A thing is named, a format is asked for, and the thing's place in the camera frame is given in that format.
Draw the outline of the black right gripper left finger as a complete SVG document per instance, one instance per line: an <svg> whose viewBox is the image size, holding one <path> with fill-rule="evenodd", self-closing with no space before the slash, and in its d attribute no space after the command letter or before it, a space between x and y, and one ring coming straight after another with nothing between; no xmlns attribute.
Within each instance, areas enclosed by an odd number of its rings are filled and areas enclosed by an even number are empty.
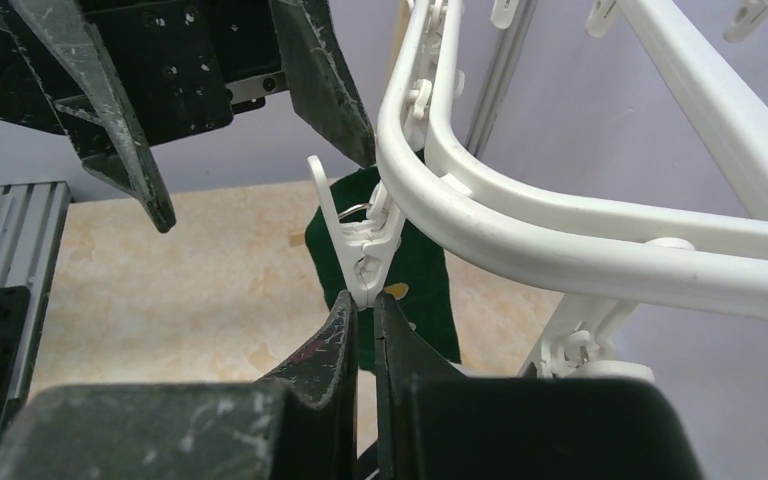
<svg viewBox="0 0 768 480"><path fill-rule="evenodd" d="M63 385L18 414L0 479L351 479L357 308L250 383Z"/></svg>

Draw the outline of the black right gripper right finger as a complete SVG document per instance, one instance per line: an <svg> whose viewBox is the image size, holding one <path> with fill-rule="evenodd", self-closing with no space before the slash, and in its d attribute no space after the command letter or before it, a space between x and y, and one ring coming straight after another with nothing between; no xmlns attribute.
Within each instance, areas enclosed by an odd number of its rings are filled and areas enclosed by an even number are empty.
<svg viewBox="0 0 768 480"><path fill-rule="evenodd" d="M677 414L626 379L470 377L374 303L383 479L699 479Z"/></svg>

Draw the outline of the white hanger clip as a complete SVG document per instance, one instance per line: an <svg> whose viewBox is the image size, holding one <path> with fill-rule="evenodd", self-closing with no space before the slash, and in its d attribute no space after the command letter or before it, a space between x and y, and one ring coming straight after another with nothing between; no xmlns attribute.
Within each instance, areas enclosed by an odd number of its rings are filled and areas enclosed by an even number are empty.
<svg viewBox="0 0 768 480"><path fill-rule="evenodd" d="M386 286L405 215L384 182L378 181L369 200L350 209L363 212L365 219L342 222L320 159L311 155L307 164L347 290L360 310L367 309Z"/></svg>

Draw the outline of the white plastic clip hanger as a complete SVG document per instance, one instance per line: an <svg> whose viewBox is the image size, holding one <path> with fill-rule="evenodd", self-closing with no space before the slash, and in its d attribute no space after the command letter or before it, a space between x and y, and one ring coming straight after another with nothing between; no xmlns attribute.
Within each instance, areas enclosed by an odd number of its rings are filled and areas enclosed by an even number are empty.
<svg viewBox="0 0 768 480"><path fill-rule="evenodd" d="M768 479L768 18L750 1L401 3L385 183L562 298L517 367L639 367L708 479Z"/></svg>

